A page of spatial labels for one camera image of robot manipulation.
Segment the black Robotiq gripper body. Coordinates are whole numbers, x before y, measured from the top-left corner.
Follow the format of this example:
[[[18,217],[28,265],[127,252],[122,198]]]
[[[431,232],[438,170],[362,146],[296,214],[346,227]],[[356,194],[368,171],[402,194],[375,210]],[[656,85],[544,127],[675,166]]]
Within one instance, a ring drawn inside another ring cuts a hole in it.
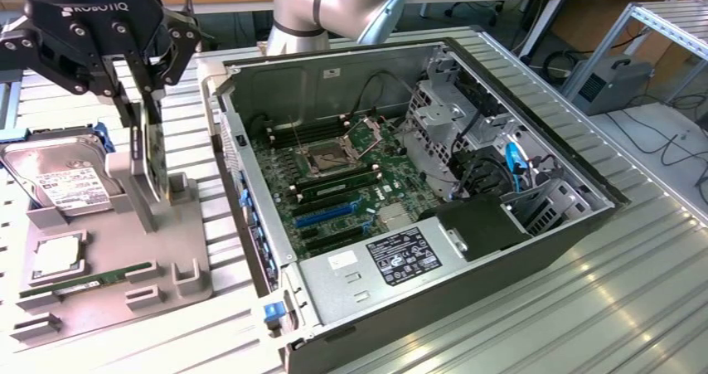
[[[24,14],[35,26],[59,41],[79,37],[71,26],[80,26],[95,38],[104,55],[122,53],[114,29],[120,22],[140,50],[146,50],[160,29],[164,9],[160,0],[26,0]]]

